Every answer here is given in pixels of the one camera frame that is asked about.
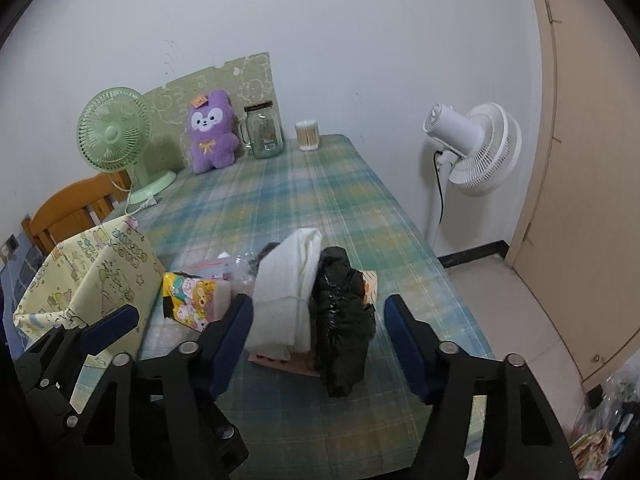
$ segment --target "glass mug with lid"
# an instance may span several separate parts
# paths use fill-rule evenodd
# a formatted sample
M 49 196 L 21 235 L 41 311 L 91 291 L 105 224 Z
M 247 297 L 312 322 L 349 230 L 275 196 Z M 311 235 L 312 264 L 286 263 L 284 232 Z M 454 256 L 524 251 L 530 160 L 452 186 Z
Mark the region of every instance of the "glass mug with lid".
M 238 131 L 245 148 L 251 150 L 255 158 L 269 158 L 282 153 L 284 141 L 273 101 L 245 106 L 244 112 Z

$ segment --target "white wall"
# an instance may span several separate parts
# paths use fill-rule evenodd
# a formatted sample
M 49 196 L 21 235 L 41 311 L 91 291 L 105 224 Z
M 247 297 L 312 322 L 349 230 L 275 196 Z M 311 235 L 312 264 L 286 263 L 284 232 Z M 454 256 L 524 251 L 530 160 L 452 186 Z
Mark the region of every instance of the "white wall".
M 347 135 L 423 232 L 426 111 L 503 104 L 522 126 L 523 160 L 488 197 L 450 190 L 436 252 L 510 241 L 540 114 L 532 0 L 34 0 L 0 50 L 0 240 L 92 174 L 74 129 L 95 93 L 145 92 L 265 50 L 287 136 L 309 118 Z

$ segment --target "door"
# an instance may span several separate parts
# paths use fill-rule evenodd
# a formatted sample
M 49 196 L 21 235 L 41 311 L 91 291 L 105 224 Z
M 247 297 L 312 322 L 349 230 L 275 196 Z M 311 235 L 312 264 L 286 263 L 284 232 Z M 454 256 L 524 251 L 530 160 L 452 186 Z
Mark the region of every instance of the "door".
M 556 121 L 514 269 L 586 380 L 640 328 L 640 57 L 603 0 L 549 3 Z

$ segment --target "stuffed animal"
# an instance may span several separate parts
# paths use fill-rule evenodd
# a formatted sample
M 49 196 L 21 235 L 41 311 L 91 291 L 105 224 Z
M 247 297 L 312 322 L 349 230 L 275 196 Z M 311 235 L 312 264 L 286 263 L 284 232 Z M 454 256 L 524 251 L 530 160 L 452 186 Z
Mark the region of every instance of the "stuffed animal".
M 208 102 L 198 108 L 191 104 L 187 116 L 186 130 L 191 137 L 193 173 L 231 166 L 236 161 L 234 151 L 240 145 L 231 132 L 234 109 L 226 91 L 214 90 L 207 99 Z

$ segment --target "table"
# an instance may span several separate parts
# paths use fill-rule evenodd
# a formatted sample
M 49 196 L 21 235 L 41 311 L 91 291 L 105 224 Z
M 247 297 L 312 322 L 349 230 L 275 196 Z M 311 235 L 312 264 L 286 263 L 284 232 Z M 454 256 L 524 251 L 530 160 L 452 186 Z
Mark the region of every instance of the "table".
M 431 248 L 344 136 L 323 136 L 315 152 L 301 152 L 289 141 L 272 159 L 243 156 L 203 175 L 184 170 L 159 199 L 136 218 L 167 269 L 215 259 L 222 251 L 257 253 L 293 229 L 317 227 L 323 246 L 344 247 L 353 267 L 378 272 L 377 333 L 365 380 L 349 397 L 330 399 L 317 378 L 240 359 L 217 402 L 249 449 L 233 478 L 359 479 L 411 464 L 430 408 L 407 388 L 386 333 L 382 306 L 390 294 L 402 294 L 416 319 L 429 322 L 441 339 L 472 355 L 491 356 Z M 163 319 L 158 299 L 139 358 L 164 355 L 195 335 Z M 83 371 L 81 395 L 98 375 Z M 479 399 L 468 452 L 479 447 L 483 414 Z

